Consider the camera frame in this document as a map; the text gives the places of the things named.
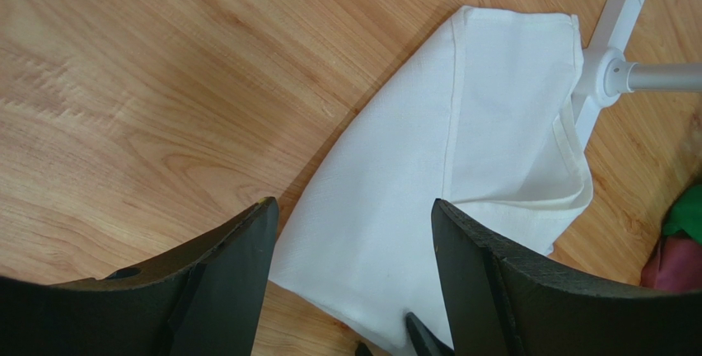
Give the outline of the white cloth napkin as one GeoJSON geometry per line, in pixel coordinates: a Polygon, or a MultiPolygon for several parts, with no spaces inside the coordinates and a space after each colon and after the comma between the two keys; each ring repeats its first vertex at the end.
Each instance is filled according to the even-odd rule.
{"type": "Polygon", "coordinates": [[[592,201],[571,106],[582,67],[575,15],[461,7],[331,148],[270,280],[394,355],[412,354],[409,312],[450,343],[433,204],[548,255],[592,201]]]}

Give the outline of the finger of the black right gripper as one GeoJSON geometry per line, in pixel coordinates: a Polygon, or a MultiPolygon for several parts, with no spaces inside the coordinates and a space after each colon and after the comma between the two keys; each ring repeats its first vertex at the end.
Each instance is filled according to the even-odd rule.
{"type": "Polygon", "coordinates": [[[354,351],[355,356],[373,356],[372,351],[363,342],[358,342],[357,347],[354,351]]]}
{"type": "Polygon", "coordinates": [[[455,352],[440,341],[413,313],[405,315],[405,327],[418,356],[454,356],[455,352]]]}

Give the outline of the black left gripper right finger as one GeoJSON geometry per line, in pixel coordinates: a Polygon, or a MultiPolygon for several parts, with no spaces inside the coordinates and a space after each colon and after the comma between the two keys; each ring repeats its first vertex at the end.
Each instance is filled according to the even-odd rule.
{"type": "Polygon", "coordinates": [[[458,355],[698,355],[701,294],[572,269],[493,232],[445,200],[431,214],[458,355]]]}

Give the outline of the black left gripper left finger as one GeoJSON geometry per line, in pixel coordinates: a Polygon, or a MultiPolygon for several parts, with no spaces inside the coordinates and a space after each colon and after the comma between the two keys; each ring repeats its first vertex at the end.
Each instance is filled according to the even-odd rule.
{"type": "Polygon", "coordinates": [[[104,279],[2,277],[4,355],[248,355],[278,229],[266,197],[219,227],[104,279]]]}

